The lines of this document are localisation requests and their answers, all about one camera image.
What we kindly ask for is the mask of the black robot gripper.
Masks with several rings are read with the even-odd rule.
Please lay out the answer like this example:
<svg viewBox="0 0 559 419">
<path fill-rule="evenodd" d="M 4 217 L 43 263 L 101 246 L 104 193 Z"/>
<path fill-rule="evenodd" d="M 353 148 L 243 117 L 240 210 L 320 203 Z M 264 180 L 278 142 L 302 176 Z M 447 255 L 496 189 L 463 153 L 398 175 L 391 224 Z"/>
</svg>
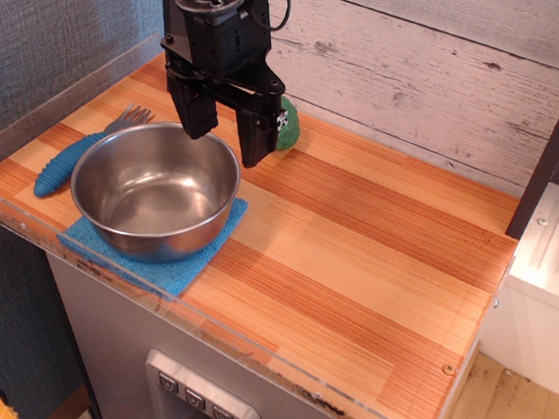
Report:
<svg viewBox="0 0 559 419">
<path fill-rule="evenodd" d="M 268 0 L 173 0 L 184 33 L 162 46 L 167 87 L 192 140 L 218 124 L 216 104 L 235 111 L 242 164 L 254 168 L 277 148 L 284 83 L 266 62 L 271 50 Z"/>
</svg>

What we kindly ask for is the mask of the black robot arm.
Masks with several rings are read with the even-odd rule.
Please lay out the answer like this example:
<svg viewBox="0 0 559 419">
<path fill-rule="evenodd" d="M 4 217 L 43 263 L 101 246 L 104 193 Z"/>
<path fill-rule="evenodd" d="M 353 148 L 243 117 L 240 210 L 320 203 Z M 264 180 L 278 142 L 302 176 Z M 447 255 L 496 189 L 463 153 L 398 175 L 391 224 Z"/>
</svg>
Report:
<svg viewBox="0 0 559 419">
<path fill-rule="evenodd" d="M 184 35 L 168 33 L 168 92 L 191 139 L 218 124 L 216 105 L 236 113 L 242 163 L 255 167 L 277 148 L 285 112 L 284 82 L 266 62 L 271 35 L 269 0 L 173 0 Z"/>
</svg>

